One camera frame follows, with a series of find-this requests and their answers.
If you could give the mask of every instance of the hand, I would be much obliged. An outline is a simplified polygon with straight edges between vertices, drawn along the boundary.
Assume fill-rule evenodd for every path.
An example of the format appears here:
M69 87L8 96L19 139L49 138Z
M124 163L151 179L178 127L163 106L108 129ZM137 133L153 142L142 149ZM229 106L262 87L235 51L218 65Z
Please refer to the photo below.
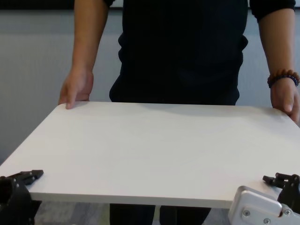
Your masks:
M282 78L271 87L271 102L275 109L285 112L296 124L300 117L300 95L291 78Z
M91 71L72 68L62 85L59 105L66 103L66 108L72 109L75 101L89 101L93 83L94 75Z

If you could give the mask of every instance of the person's right hand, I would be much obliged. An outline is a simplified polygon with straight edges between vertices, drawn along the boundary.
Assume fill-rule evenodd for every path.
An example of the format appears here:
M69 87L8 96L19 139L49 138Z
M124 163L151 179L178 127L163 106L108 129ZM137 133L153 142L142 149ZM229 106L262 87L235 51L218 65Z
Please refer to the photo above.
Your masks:
M66 108L72 109L75 101L89 101L93 83L91 71L72 68L61 87L59 105L66 103Z

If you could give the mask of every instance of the gray wall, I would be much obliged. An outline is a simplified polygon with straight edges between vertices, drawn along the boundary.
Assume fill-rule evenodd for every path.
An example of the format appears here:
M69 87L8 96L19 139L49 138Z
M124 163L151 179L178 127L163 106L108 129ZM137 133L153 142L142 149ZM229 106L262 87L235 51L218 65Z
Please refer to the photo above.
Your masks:
M94 69L92 101L109 101L119 74L121 12L112 11ZM249 17L245 63L241 69L239 105L270 106L268 68L253 16ZM297 25L297 62L300 28ZM56 106L67 75L73 45L72 12L0 13L0 163Z

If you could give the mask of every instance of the person's left hand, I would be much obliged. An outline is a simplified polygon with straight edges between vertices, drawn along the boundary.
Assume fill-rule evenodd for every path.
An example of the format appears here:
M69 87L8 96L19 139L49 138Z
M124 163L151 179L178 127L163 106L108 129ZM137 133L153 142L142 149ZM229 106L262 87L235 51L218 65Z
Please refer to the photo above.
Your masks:
M271 87L273 108L285 112L296 124L300 118L300 95L291 78L282 78Z

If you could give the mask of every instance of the wooden bead bracelet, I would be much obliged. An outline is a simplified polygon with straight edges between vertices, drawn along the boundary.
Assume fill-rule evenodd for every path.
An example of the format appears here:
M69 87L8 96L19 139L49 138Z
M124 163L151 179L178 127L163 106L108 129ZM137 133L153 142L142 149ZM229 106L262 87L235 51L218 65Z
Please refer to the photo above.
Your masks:
M273 73L269 76L268 78L268 85L269 88L272 87L272 85L282 79L282 78L290 78L294 81L295 85L298 86L300 83L300 77L298 75L298 73L292 71L292 70L286 70L286 69L281 69L279 71L277 71L276 73Z

